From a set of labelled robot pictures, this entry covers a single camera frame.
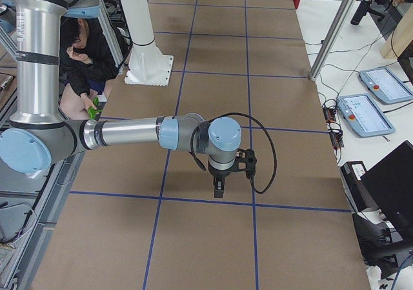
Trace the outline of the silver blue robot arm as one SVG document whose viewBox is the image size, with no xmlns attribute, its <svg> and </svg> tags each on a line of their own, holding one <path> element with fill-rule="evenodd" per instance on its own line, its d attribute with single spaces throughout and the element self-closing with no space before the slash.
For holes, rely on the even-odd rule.
<svg viewBox="0 0 413 290">
<path fill-rule="evenodd" d="M 156 141 L 170 150 L 207 154 L 214 197 L 238 171 L 241 128 L 232 118 L 198 114 L 123 121 L 66 120 L 58 113 L 59 32 L 62 16 L 93 18 L 100 0 L 12 0 L 16 7 L 17 110 L 1 134 L 1 159 L 31 173 L 86 150 Z"/>
</svg>

